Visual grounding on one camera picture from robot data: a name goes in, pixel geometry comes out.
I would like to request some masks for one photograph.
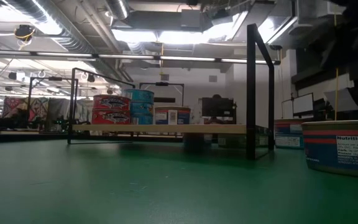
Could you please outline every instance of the green floor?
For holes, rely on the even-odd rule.
[[[303,151],[169,145],[1,143],[0,223],[358,223],[358,178],[309,170]]]

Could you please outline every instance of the ceiling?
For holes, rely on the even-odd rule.
[[[63,19],[73,25],[75,32],[78,31],[78,35],[83,36],[85,42],[87,42],[95,52],[97,53],[117,53],[117,50],[123,50],[125,53],[129,52],[130,49],[124,41],[117,41],[114,35],[111,33],[110,43],[107,43],[101,36],[101,30],[111,30],[111,19],[106,15],[108,11],[105,0],[36,0],[39,2],[52,1],[52,6],[55,8],[56,13],[61,13]],[[79,7],[80,1],[91,2],[93,10],[96,11],[97,15],[92,15],[91,11],[84,11]],[[182,0],[128,0],[131,7],[131,12],[144,11],[150,19],[158,19],[154,15],[156,12],[172,12],[181,13],[181,10],[191,9],[189,6],[183,3]],[[220,8],[230,6],[230,12],[235,14],[238,13],[240,6],[245,6],[253,1],[249,2],[246,0],[237,1],[215,1],[215,0],[202,0],[200,3],[193,7],[194,10],[202,10],[206,13],[207,17],[213,16],[214,11]],[[238,31],[235,33],[234,38],[228,41],[219,41],[205,44],[158,44],[158,43],[143,43],[144,48],[152,54],[160,54],[163,51],[164,55],[171,56],[195,56],[195,57],[226,57],[226,58],[246,58],[246,54],[238,52],[246,52],[246,40],[247,40],[247,25],[256,23],[260,27],[260,33],[265,35],[265,30],[262,28],[267,26],[269,34],[267,39],[271,38],[278,29],[281,28],[282,24],[287,22],[289,18],[293,16],[293,5],[291,0],[276,0],[276,1],[256,1],[255,4],[244,7],[246,10],[246,17],[243,23],[240,23]],[[89,21],[89,16],[94,21],[92,24]],[[34,26],[34,22],[28,17],[18,14],[4,4],[0,4],[0,50],[18,50],[23,44],[13,36],[13,31],[18,28],[19,25],[30,25]],[[28,45],[23,45],[22,50],[29,51],[48,51],[48,52],[66,52],[60,44],[56,42],[55,37],[51,35],[43,34],[37,30],[34,34],[34,38]],[[280,38],[277,39],[276,43],[284,46],[291,46],[291,41],[288,40],[288,32],[285,32]],[[272,59],[277,60],[277,53],[269,49],[270,56]],[[257,52],[257,58],[262,58],[260,52]],[[116,67],[117,62],[114,60],[105,60],[105,63],[110,66],[111,69],[118,69]],[[147,62],[141,61],[128,61],[123,62],[125,67],[159,67],[160,64],[147,64]],[[51,60],[30,60],[30,59],[14,59],[11,61],[9,58],[0,58],[0,71],[1,68],[6,68],[6,72],[0,72],[0,85],[3,84],[16,84],[26,85],[26,81],[10,80],[7,76],[10,71],[23,71],[29,76],[38,75],[40,71],[44,71],[46,76],[62,76],[68,77],[71,74],[73,67],[84,68],[85,70],[99,70],[98,67],[93,68],[92,63],[79,62],[79,61],[51,61]],[[230,67],[229,64],[222,63],[206,63],[206,62],[180,62],[180,61],[164,61],[163,67],[167,68],[187,68],[191,70],[193,68],[215,68],[220,69],[221,72],[226,72]],[[123,80],[127,79],[120,73],[119,78]],[[54,83],[45,81],[44,83],[52,86]],[[86,80],[80,79],[80,86],[94,86],[95,90],[88,90],[89,95],[104,93],[107,90],[107,86],[113,85],[108,83],[102,78],[97,78],[94,83],[87,83]],[[45,88],[34,90],[33,94],[45,93]],[[27,93],[22,88],[15,88],[14,91],[6,91],[3,86],[0,86],[1,93]]]

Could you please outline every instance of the red and white can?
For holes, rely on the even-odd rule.
[[[129,110],[129,98],[112,95],[93,96],[93,109]]]
[[[120,110],[93,110],[92,124],[130,124],[130,111]]]

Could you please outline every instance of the wall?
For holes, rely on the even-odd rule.
[[[127,72],[134,79],[137,88],[140,82],[160,82],[160,69],[149,68],[141,70],[139,68],[127,68]],[[199,99],[202,97],[212,97],[214,94],[219,94],[222,97],[226,96],[225,92],[225,74],[221,73],[219,69],[201,69],[194,68],[188,71],[182,68],[164,68],[163,73],[169,74],[169,83],[183,83],[185,84],[184,105],[192,109],[191,123],[203,123],[201,120],[201,105]],[[216,83],[209,82],[209,76],[216,75],[218,81]],[[181,87],[177,86],[177,90],[173,86],[155,86],[150,85],[148,90],[153,91],[156,97],[170,97],[175,98],[175,103],[156,103],[155,106],[181,106]]]
[[[275,66],[274,118],[283,117],[282,102],[296,96],[291,76],[296,74],[296,53],[285,52],[281,66]],[[269,125],[269,68],[266,65],[256,66],[256,125]],[[246,124],[247,112],[247,65],[235,64],[226,73],[226,94],[237,103],[237,123]]]
[[[344,74],[338,77],[338,90],[343,88],[351,88],[354,87],[353,81],[350,81],[349,74]],[[324,92],[334,91],[336,89],[336,79],[326,80],[324,82],[303,88],[298,90],[299,95],[305,95],[308,93],[313,93],[314,100],[318,100],[321,98],[326,98]]]

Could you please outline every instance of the shelf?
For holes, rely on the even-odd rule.
[[[178,124],[178,125],[136,125],[136,124],[74,124],[75,131],[123,131],[159,133],[205,133],[205,134],[245,134],[246,125],[224,124]]]

